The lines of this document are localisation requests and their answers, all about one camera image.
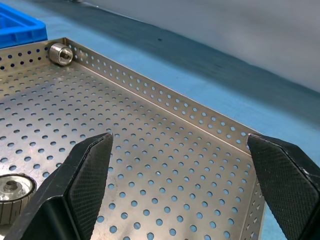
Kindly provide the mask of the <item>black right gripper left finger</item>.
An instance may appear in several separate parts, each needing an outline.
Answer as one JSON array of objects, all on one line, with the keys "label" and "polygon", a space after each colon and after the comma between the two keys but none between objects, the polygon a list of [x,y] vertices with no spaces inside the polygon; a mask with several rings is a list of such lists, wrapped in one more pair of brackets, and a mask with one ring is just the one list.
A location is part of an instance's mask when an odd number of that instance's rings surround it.
[{"label": "black right gripper left finger", "polygon": [[89,240],[102,201],[114,136],[95,135],[73,146],[39,186],[6,240]]}]

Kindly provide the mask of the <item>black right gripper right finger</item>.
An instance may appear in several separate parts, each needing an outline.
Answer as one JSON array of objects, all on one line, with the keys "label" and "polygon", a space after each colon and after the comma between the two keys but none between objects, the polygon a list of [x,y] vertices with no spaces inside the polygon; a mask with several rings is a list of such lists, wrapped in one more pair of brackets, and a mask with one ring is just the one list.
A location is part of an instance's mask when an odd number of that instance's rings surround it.
[{"label": "black right gripper right finger", "polygon": [[297,146],[251,133],[247,138],[262,195],[288,240],[320,238],[320,168]]}]

